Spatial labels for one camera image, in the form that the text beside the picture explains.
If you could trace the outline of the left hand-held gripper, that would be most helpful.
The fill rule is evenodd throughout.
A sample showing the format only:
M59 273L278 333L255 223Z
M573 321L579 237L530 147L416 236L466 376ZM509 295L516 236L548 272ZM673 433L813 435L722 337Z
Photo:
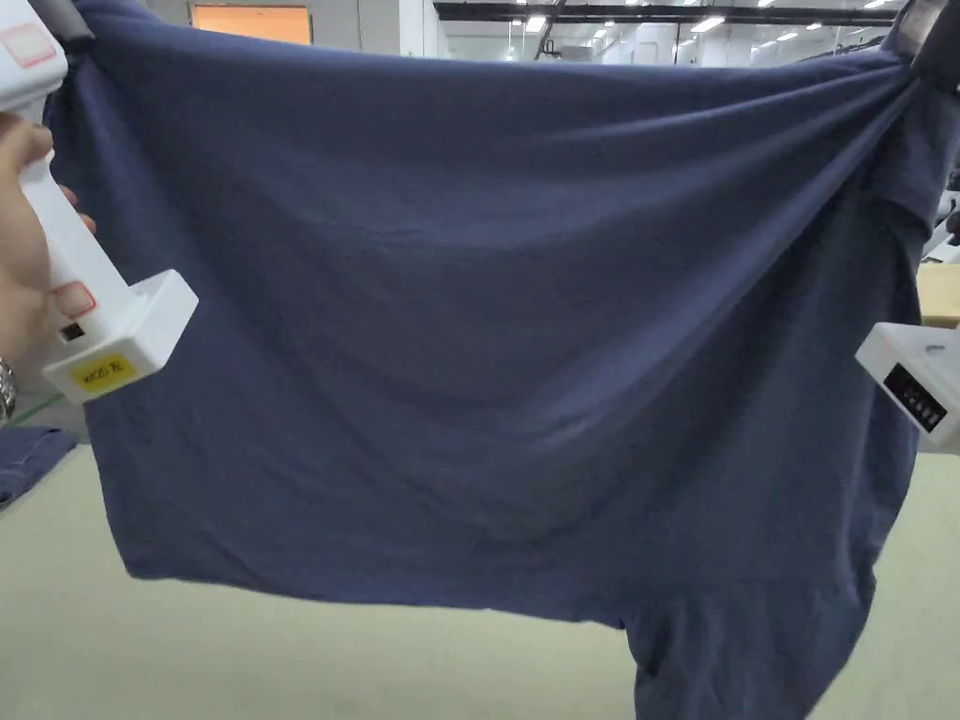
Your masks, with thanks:
M1 5L4 112L27 118L68 76L68 52L81 42L55 36L55 2ZM83 404L162 369L198 305L194 291L173 270L128 284L54 182L48 159L22 171L21 187L51 261L57 341L47 382Z

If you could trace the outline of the person's left hand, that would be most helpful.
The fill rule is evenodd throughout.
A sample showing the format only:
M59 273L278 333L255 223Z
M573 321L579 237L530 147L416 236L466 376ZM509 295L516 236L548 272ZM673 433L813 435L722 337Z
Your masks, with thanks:
M54 332L47 241L21 187L22 171L52 149L48 129L1 115L1 357L19 375L42 364Z

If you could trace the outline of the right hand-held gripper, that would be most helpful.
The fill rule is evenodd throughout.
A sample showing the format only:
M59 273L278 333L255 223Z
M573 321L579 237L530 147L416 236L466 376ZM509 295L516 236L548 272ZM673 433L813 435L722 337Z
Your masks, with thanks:
M856 359L919 430L922 453L959 453L959 329L879 322Z

